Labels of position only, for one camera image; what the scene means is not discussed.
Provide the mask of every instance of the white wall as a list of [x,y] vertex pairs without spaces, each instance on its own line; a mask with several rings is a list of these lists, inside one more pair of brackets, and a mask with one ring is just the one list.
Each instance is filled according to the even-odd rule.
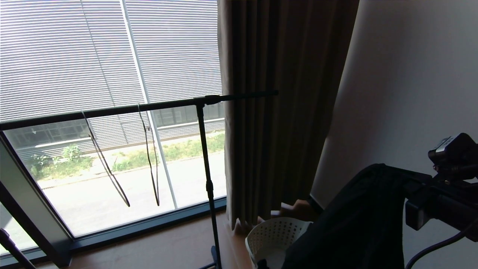
[[[311,195],[326,206],[372,163],[434,174],[427,152],[460,132],[478,141],[478,1],[360,2]],[[405,261],[457,230],[431,220],[404,226]],[[478,268],[478,243],[463,239],[414,269]]]

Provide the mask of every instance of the grass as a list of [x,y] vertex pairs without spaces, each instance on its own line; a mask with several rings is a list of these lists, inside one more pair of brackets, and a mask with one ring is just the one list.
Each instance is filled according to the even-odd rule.
[[[209,136],[207,138],[207,151],[214,153],[224,150],[224,133]],[[184,158],[202,156],[201,140],[187,140],[185,142],[175,143],[172,145],[163,145],[164,158],[166,161],[175,161]],[[117,161],[112,171],[125,171],[133,168],[148,166],[148,157],[146,149],[129,152],[127,154],[120,152],[121,160]],[[155,165],[154,152],[150,149],[151,164]]]
[[40,171],[31,169],[36,180],[62,179],[81,175],[81,171],[88,170],[93,164],[93,158],[87,156],[78,157],[75,160],[50,163]]

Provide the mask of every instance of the building exterior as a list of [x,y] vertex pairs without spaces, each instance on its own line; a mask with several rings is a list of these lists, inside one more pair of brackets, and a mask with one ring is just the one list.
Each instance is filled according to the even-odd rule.
[[[3,1],[0,16],[1,122],[222,92],[215,0]],[[162,140],[198,133],[194,107],[152,115]],[[222,105],[205,117],[224,129]],[[90,124],[102,149],[145,142],[138,113]],[[6,135],[22,158],[94,151],[84,120]]]

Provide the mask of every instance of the curtain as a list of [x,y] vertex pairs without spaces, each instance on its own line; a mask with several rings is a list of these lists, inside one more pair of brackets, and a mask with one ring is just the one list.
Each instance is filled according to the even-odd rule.
[[347,57],[358,0],[218,0],[223,94],[278,90],[227,102],[231,228],[308,197]]

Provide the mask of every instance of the perforated basket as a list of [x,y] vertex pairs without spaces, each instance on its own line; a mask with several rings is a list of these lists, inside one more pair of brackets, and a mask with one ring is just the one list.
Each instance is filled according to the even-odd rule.
[[266,259],[270,269],[280,269],[285,251],[306,232],[310,223],[293,218],[275,218],[254,227],[246,237],[246,248],[255,268],[258,261]]

